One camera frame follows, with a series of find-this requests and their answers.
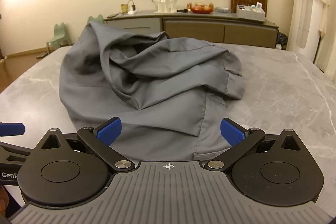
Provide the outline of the grey garment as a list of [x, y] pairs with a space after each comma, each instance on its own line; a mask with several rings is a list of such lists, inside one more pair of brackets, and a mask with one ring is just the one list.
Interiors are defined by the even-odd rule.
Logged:
[[74, 126], [120, 118], [111, 147], [134, 160], [204, 161], [228, 150], [220, 132], [226, 101], [244, 92], [242, 64], [226, 48], [96, 22], [60, 68], [60, 100]]

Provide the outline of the long grey brown sideboard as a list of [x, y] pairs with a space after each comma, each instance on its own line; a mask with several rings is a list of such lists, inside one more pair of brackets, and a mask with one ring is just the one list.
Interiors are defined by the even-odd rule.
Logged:
[[108, 17], [112, 27], [136, 34], [166, 32], [171, 38], [195, 38], [213, 43], [275, 48], [278, 26], [268, 20], [253, 22], [239, 19], [236, 14], [194, 14], [192, 12], [159, 13], [140, 11], [133, 15]]

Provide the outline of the white power strip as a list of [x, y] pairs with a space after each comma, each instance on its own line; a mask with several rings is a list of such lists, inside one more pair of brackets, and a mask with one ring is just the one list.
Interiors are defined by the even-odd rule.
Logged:
[[139, 9], [135, 5], [135, 2], [133, 0], [129, 0], [127, 3], [127, 14], [133, 15], [139, 12]]

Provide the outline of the clear glass jars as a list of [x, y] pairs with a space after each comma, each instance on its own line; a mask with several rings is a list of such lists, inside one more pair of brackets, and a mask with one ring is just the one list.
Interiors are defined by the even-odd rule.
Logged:
[[156, 13], [175, 13], [177, 12], [178, 0], [156, 0], [154, 1]]

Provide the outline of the cream curtain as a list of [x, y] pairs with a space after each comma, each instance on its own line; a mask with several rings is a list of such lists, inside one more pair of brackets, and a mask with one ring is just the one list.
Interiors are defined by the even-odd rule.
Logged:
[[294, 0], [287, 50], [335, 76], [335, 0]]

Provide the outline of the red fruit bowl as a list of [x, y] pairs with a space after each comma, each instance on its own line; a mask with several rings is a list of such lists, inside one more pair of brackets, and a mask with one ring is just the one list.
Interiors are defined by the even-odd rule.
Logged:
[[198, 2], [191, 6], [190, 10], [195, 14], [211, 14], [214, 11], [214, 5], [212, 3], [205, 5], [204, 3]]

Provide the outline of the green plastic chair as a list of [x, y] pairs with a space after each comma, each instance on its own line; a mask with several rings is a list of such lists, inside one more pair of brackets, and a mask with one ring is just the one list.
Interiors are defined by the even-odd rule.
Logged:
[[71, 46], [72, 41], [70, 35], [67, 31], [66, 25], [62, 22], [60, 24], [55, 24], [54, 26], [54, 37], [46, 42], [47, 52], [51, 53], [51, 48], [58, 50], [61, 46]]
[[101, 14], [99, 14], [97, 17], [89, 16], [87, 23], [90, 23], [90, 22], [96, 22], [96, 23], [101, 23], [101, 24], [105, 23], [104, 17]]

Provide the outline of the brown lattice board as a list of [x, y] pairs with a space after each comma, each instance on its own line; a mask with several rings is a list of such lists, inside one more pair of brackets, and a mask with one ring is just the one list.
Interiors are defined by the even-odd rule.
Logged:
[[256, 5], [256, 3], [258, 2], [262, 4], [262, 9], [267, 15], [268, 0], [231, 0], [231, 11], [233, 13], [236, 13], [237, 5], [252, 6], [252, 5]]

